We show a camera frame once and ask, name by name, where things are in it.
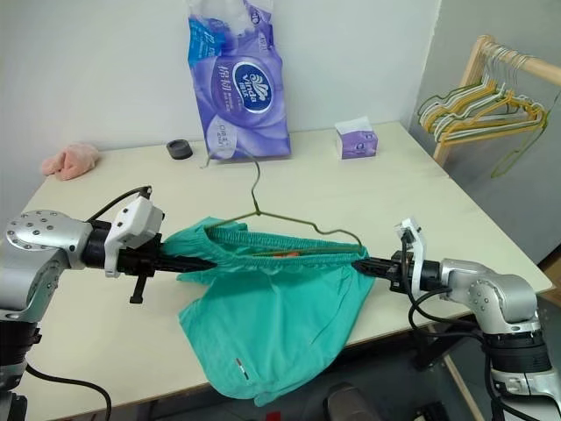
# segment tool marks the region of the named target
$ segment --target wire clothes hanger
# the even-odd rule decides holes
[[[220,153],[220,152],[223,152],[223,151],[224,151],[223,149],[218,149],[218,150],[215,150],[213,152],[209,152],[209,157],[207,158],[206,164],[202,168],[207,168],[209,166],[210,160],[213,158],[213,156],[215,156],[217,153]],[[331,234],[334,234],[336,232],[341,232],[343,234],[346,234],[346,235],[349,235],[349,236],[353,237],[356,240],[357,245],[356,246],[341,246],[341,247],[331,247],[331,246],[329,246],[329,247],[304,248],[304,249],[294,249],[294,250],[274,250],[274,251],[267,251],[267,252],[262,252],[262,253],[253,253],[252,255],[254,255],[254,256],[270,256],[270,255],[289,254],[289,253],[317,253],[317,252],[361,253],[362,252],[362,250],[363,250],[362,242],[360,241],[359,237],[356,234],[353,234],[352,232],[342,230],[342,229],[322,231],[318,228],[316,223],[314,223],[312,221],[306,221],[304,219],[287,217],[287,216],[284,216],[284,215],[278,215],[276,213],[267,212],[265,210],[262,210],[259,207],[259,204],[257,202],[257,198],[255,197],[255,188],[257,187],[257,184],[259,183],[259,180],[261,178],[261,168],[259,166],[259,163],[255,159],[255,157],[253,155],[251,155],[250,153],[246,152],[245,149],[242,149],[240,147],[235,147],[235,151],[240,152],[241,154],[243,154],[247,158],[249,158],[255,164],[255,168],[257,169],[257,178],[255,179],[255,182],[253,182],[252,189],[251,189],[254,211],[246,213],[244,215],[240,215],[240,216],[235,217],[235,218],[226,219],[224,221],[220,221],[220,222],[215,223],[215,224],[205,225],[204,230],[206,232],[209,232],[212,229],[217,228],[219,226],[238,221],[239,219],[245,219],[245,218],[252,217],[252,216],[258,216],[258,217],[266,216],[266,217],[270,217],[270,218],[282,219],[282,220],[289,221],[289,222],[296,222],[297,224],[309,225],[312,228],[314,228],[314,231],[316,231],[318,234],[321,234],[321,235],[331,235]]]

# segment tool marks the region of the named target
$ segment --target table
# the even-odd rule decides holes
[[[311,219],[325,229],[357,233],[373,256],[400,247],[394,225],[414,216],[423,227],[427,259],[475,260],[500,273],[522,276],[534,290],[550,281],[458,185],[421,149],[399,123],[376,125],[378,156],[341,161],[334,130],[295,132],[290,159],[261,162],[257,198],[263,210]],[[26,209],[51,209],[86,219],[110,199],[151,184],[153,202],[166,213],[164,237],[207,216],[232,218],[252,209],[251,162],[208,168],[204,144],[194,156],[173,161],[164,146],[103,154],[98,166],[78,179],[49,177]],[[106,220],[112,220],[109,213]],[[316,238],[305,225],[271,218],[248,220],[250,229]],[[334,239],[348,240],[344,236]],[[205,287],[179,283],[174,274],[149,280],[145,301],[129,304],[135,279],[105,278],[102,271],[66,271],[42,323],[43,339],[28,354],[51,375],[95,382],[114,405],[137,403],[205,384],[177,313],[202,296]],[[408,299],[378,280],[348,344],[408,329]],[[454,303],[429,300],[426,309],[442,317],[465,313]],[[103,408],[103,399],[76,386],[43,382],[25,375],[17,392],[29,400],[28,420],[67,417]]]

